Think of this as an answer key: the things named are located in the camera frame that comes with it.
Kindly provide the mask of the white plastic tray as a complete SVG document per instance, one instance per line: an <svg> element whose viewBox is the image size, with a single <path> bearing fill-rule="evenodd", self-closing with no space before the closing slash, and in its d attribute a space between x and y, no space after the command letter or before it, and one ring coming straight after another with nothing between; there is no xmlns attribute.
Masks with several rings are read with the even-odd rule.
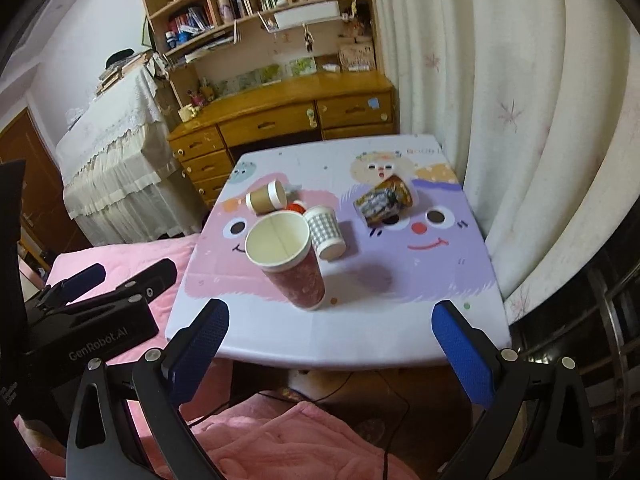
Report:
<svg viewBox="0 0 640 480"><path fill-rule="evenodd" d="M315 2L274 14L278 29L309 25L341 17L342 14L337 1Z"/></svg>

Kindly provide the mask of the pink blanket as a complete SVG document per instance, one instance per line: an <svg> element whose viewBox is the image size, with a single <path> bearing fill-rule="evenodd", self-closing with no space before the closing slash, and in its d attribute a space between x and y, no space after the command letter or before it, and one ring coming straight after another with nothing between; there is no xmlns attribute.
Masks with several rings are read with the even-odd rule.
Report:
<svg viewBox="0 0 640 480"><path fill-rule="evenodd" d="M8 376L13 408L44 422L68 442L66 474L74 479L149 479L128 404L137 401L177 479L409 479L401 460L360 438L309 402L259 426L224 421L236 439L206 450L179 408L198 390L229 326L227 305L210 300L164 348L133 363L119 356L158 331L150 305L175 284L168 258L123 278L109 292L100 264L50 285L18 310L9 329L16 369Z"/></svg>

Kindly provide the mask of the white lace cloth cover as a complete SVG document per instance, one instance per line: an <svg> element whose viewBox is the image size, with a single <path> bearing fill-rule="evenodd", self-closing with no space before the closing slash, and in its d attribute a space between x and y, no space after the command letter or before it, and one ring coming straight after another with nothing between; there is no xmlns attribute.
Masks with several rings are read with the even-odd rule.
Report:
<svg viewBox="0 0 640 480"><path fill-rule="evenodd" d="M205 205L168 143L166 82L142 65L97 96L55 149L70 218L93 246L201 231Z"/></svg>

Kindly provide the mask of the wooden door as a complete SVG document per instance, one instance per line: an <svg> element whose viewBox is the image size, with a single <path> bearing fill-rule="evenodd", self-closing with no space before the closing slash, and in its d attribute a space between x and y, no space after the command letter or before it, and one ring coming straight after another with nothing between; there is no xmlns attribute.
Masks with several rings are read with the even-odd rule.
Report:
<svg viewBox="0 0 640 480"><path fill-rule="evenodd" d="M27 108L1 131L1 160L24 159L21 225L39 258L54 263L58 255L91 247L88 238L67 213L63 182Z"/></svg>

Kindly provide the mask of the grey checkered paper cup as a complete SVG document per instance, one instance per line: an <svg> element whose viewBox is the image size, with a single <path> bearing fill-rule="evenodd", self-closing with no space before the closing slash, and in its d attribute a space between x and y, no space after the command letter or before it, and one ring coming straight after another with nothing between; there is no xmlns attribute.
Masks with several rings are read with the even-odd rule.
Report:
<svg viewBox="0 0 640 480"><path fill-rule="evenodd" d="M346 242L334 209L328 206L314 206L307 209L303 217L308 223L316 255L324 261L341 258L346 252Z"/></svg>

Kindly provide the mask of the tall red paper cup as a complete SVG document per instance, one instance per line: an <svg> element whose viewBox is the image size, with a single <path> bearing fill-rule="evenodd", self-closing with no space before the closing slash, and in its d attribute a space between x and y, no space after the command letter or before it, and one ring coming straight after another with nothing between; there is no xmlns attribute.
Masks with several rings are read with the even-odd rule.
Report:
<svg viewBox="0 0 640 480"><path fill-rule="evenodd" d="M245 239L245 253L295 307L314 310L326 296L310 226L295 211L260 218Z"/></svg>

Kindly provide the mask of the colourful printed paper cup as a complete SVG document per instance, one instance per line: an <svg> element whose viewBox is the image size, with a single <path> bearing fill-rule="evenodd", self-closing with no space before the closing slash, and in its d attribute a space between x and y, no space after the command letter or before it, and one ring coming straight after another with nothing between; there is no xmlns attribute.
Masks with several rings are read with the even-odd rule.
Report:
<svg viewBox="0 0 640 480"><path fill-rule="evenodd" d="M354 201L358 216L367 226L379 226L393 216L419 203L419 195L410 180L392 174Z"/></svg>

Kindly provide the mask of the brown kraft paper cup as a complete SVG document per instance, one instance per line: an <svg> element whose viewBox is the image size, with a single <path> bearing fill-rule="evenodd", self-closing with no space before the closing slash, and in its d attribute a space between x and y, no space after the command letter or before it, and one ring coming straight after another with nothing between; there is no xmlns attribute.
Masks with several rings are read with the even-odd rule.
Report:
<svg viewBox="0 0 640 480"><path fill-rule="evenodd" d="M277 180L271 180L266 185L256 188L255 191L245 195L247 208L256 216L271 214L285 209L288 206L288 198L283 184Z"/></svg>

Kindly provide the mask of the cartoon printed table mat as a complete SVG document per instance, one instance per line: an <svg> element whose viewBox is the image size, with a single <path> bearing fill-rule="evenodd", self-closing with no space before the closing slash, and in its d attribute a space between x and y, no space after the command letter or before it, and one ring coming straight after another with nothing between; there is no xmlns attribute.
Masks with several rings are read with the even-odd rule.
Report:
<svg viewBox="0 0 640 480"><path fill-rule="evenodd" d="M354 201L392 174L413 183L419 203L367 226ZM341 258L321 263L326 296L310 312L293 306L244 250L257 220L245 195L274 179L307 207L333 208L346 242ZM243 155L196 242L166 335L188 326L213 298L230 311L222 356L284 368L438 362L431 316L443 299L496 346L511 342L482 234L432 136L370 136Z"/></svg>

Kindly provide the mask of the small red paper cup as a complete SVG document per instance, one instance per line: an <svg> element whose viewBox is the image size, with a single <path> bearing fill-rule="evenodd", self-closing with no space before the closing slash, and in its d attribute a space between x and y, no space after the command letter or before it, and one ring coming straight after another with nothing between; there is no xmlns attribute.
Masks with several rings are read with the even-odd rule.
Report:
<svg viewBox="0 0 640 480"><path fill-rule="evenodd" d="M301 200L293 200L286 205L285 209L297 212L298 214L304 214L307 210L307 207Z"/></svg>

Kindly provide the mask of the wooden bookshelf hutch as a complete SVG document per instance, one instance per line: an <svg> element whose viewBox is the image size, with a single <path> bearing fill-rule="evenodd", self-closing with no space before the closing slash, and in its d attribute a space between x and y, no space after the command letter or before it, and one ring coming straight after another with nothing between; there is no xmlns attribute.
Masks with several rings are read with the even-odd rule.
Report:
<svg viewBox="0 0 640 480"><path fill-rule="evenodd" d="M341 18L278 29L274 14L337 1ZM374 0L142 0L182 106L315 72L373 70Z"/></svg>

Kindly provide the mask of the wooden desk with drawers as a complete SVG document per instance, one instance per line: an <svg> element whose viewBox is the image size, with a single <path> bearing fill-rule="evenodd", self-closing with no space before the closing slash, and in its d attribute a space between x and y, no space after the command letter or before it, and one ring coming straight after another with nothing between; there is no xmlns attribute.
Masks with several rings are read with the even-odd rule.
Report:
<svg viewBox="0 0 640 480"><path fill-rule="evenodd" d="M245 153L398 133L396 90L379 72L318 73L207 105L168 136L181 175L213 206Z"/></svg>

